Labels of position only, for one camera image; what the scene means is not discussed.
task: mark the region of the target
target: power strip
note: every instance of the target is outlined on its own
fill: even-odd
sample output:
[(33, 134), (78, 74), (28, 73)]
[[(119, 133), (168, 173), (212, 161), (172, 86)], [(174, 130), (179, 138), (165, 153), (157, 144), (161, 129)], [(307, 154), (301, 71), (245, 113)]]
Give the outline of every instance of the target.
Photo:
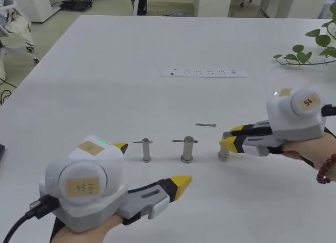
[(190, 68), (166, 68), (162, 69), (161, 77), (197, 77), (197, 78), (246, 78), (243, 70), (237, 69), (190, 69)]

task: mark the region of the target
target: yellow sticker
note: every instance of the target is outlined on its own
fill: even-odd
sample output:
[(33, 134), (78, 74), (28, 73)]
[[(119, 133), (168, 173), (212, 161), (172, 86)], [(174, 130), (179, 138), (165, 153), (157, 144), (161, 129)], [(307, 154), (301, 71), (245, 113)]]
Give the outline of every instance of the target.
[(67, 179), (66, 194), (70, 198), (98, 195), (99, 192), (99, 177)]
[(283, 89), (280, 91), (279, 97), (285, 97), (285, 96), (288, 96), (288, 95), (290, 95), (291, 91), (292, 91), (291, 88), (283, 88)]
[(82, 144), (79, 144), (78, 148), (88, 152), (89, 154), (93, 156), (98, 155), (100, 152), (104, 150), (103, 147), (96, 145), (95, 143), (90, 142), (90, 141), (86, 141), (86, 142), (83, 142)]
[(308, 111), (316, 105), (321, 104), (320, 96), (317, 93), (312, 93), (309, 97), (300, 101), (300, 106), (303, 111)]

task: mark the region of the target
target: hand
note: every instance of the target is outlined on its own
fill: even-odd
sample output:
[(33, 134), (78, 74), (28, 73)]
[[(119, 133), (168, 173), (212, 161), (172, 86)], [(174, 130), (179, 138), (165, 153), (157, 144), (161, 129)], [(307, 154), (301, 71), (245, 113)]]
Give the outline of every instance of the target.
[[(304, 142), (288, 142), (282, 146), (283, 155), (301, 159), (301, 156), (314, 163), (314, 166), (319, 170), (323, 164), (333, 154), (336, 154), (336, 139), (328, 133), (324, 133), (322, 137), (304, 141)], [(336, 165), (328, 170), (326, 177), (336, 182)]]
[(108, 231), (121, 223), (122, 218), (118, 215), (113, 215), (100, 227), (84, 231), (80, 234), (74, 233), (68, 227), (64, 227), (56, 234), (51, 243), (102, 243)]

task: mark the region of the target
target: green plant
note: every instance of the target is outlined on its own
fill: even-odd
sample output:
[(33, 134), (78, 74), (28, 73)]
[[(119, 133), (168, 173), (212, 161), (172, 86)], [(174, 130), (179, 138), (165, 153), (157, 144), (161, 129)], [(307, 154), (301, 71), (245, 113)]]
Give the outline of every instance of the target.
[[(294, 66), (314, 66), (314, 65), (322, 65), (322, 64), (329, 64), (336, 62), (335, 60), (330, 60), (327, 61), (326, 59), (329, 57), (336, 58), (336, 48), (330, 46), (331, 40), (334, 39), (336, 40), (336, 35), (334, 35), (332, 32), (329, 30), (329, 26), (332, 23), (336, 24), (336, 3), (332, 4), (330, 6), (330, 11), (332, 13), (332, 20), (324, 23), (322, 25), (323, 28), (327, 29), (327, 32), (330, 36), (328, 35), (321, 35), (321, 29), (314, 29), (308, 33), (306, 33), (307, 37), (313, 37), (315, 38), (315, 42), (318, 46), (321, 46), (324, 48), (324, 50), (320, 53), (319, 56), (324, 56), (324, 62), (319, 62), (319, 63), (311, 63), (309, 62), (309, 59), (312, 56), (312, 52), (307, 52), (304, 53), (305, 47), (303, 45), (295, 45), (293, 46), (292, 50), (294, 54), (287, 54), (285, 56), (281, 54), (275, 55), (273, 58), (276, 60), (281, 65), (294, 65)], [(285, 62), (280, 62), (279, 58), (283, 57)]]

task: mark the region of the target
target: white table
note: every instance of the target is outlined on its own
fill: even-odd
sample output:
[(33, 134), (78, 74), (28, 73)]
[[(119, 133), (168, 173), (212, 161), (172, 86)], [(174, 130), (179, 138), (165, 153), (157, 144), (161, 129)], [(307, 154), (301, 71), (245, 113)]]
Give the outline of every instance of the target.
[[(336, 100), (335, 66), (286, 68), (272, 61), (323, 20), (81, 16), (0, 108), (0, 235), (38, 198), (38, 180), (88, 134), (111, 142), (153, 140), (153, 161), (130, 145), (131, 187), (177, 174), (194, 179), (155, 221), (112, 230), (106, 242), (269, 243), (335, 240), (336, 185), (281, 156), (217, 159), (222, 132), (265, 119), (275, 90), (316, 82)], [(161, 78), (169, 66), (242, 68), (246, 79)], [(217, 128), (195, 126), (217, 123)], [(336, 118), (328, 127), (336, 131)], [(194, 161), (180, 161), (187, 135)], [(16, 242), (48, 242), (54, 217), (32, 219)]]

